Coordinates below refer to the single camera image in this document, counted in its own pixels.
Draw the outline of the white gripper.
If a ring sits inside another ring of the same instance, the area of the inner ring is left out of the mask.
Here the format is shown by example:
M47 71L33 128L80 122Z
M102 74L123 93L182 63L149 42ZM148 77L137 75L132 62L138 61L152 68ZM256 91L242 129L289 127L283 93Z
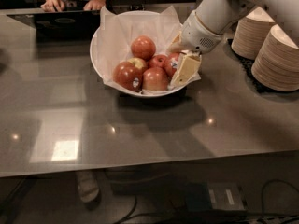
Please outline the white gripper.
M189 50L187 53L179 54L177 71L172 76L170 85L181 87L198 80L201 66L201 55L198 52L205 54L212 51L221 40L222 36L210 32L193 11L183 23L181 32L176 35L166 50L167 53Z

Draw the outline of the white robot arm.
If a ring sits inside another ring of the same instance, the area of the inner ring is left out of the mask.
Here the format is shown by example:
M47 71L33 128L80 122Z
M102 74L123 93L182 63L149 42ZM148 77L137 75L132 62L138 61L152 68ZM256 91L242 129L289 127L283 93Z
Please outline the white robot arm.
M299 45L299 0L203 0L183 23L170 52L212 51L233 23L261 7Z

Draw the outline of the person's left hand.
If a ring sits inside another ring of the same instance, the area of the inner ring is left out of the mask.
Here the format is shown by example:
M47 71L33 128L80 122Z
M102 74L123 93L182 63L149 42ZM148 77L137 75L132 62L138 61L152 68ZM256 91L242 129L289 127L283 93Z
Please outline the person's left hand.
M84 7L83 9L85 11L95 11L95 10L100 10L106 2L104 0L90 0Z

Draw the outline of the person's right hand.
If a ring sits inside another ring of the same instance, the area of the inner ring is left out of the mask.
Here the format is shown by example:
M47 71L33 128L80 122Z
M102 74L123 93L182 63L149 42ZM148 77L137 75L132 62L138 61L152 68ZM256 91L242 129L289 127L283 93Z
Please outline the person's right hand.
M65 5L62 0L46 0L41 8L45 12L62 12L64 11Z

